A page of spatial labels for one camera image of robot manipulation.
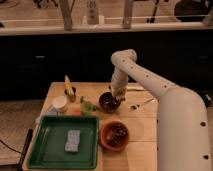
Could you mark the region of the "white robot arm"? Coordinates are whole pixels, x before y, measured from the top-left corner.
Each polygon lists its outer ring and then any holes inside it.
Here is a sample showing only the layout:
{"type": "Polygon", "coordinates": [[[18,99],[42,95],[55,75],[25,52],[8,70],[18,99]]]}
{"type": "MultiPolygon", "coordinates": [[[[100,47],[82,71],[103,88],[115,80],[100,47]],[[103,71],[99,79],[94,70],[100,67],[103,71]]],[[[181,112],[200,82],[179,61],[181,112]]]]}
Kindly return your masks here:
{"type": "Polygon", "coordinates": [[[128,80],[133,79],[158,100],[157,171],[213,171],[207,109],[200,95],[139,66],[136,60],[132,49],[112,54],[111,92],[122,102],[128,80]]]}

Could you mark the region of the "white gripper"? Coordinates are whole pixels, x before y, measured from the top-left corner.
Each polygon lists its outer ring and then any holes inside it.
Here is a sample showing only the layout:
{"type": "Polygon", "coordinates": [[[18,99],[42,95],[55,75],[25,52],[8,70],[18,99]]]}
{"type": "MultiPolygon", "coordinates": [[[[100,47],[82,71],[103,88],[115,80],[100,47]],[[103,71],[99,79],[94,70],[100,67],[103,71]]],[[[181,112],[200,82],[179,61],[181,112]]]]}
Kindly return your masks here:
{"type": "Polygon", "coordinates": [[[111,79],[111,93],[117,101],[124,101],[127,90],[128,78],[119,78],[112,76],[111,79]]]}

